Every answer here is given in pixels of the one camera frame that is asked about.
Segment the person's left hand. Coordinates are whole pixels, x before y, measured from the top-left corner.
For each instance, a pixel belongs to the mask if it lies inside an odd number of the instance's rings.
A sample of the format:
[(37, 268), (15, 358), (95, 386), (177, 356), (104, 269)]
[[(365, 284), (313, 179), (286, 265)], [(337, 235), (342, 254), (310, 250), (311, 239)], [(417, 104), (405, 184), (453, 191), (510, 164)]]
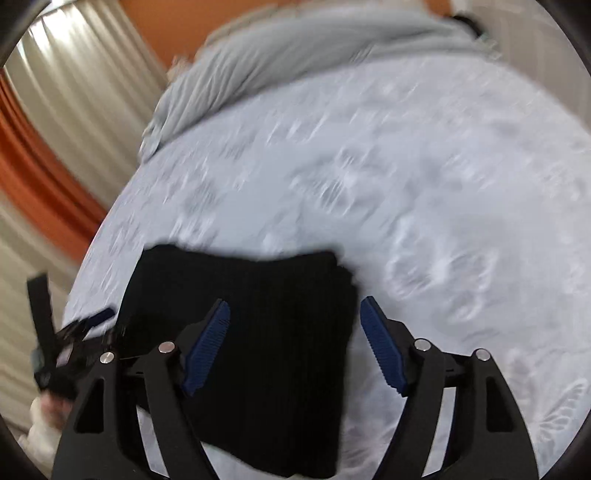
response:
[(41, 416), (45, 423), (52, 428), (62, 430), (72, 411), (73, 402), (49, 390), (40, 396)]

